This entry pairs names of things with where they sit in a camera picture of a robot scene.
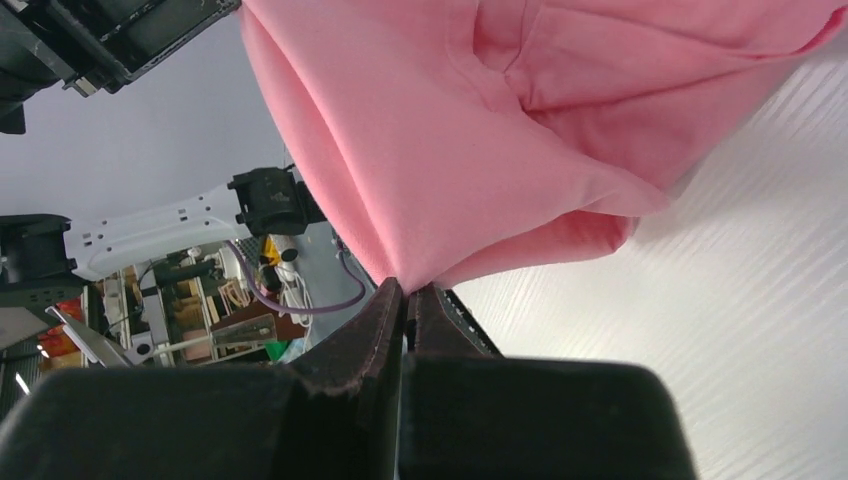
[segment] purple cable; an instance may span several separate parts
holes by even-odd
[[[247,260],[244,258],[244,254],[241,253],[241,250],[231,241],[227,240],[224,242],[224,245],[230,248],[233,251],[233,254],[236,256],[236,260],[239,263],[239,267],[241,267],[241,271],[244,272],[244,276],[247,278],[247,286],[250,288],[250,291],[253,292],[253,295],[257,300],[262,302],[266,307],[275,310],[280,313],[294,313],[296,315],[318,315],[320,313],[330,313],[330,312],[338,312],[339,310],[344,310],[345,308],[350,308],[360,300],[365,298],[365,284],[362,283],[362,280],[358,279],[353,272],[350,271],[350,268],[347,266],[347,262],[344,259],[344,251],[341,249],[341,244],[339,244],[339,261],[342,262],[342,269],[344,269],[345,273],[348,274],[350,278],[352,278],[356,283],[359,284],[359,293],[354,295],[353,298],[347,300],[342,303],[338,303],[336,305],[330,305],[328,307],[317,307],[317,308],[297,308],[297,307],[286,307],[280,305],[279,303],[275,303],[265,295],[262,295],[262,292],[259,291],[259,287],[256,286],[256,278],[253,276],[253,270],[251,270],[247,266]]]

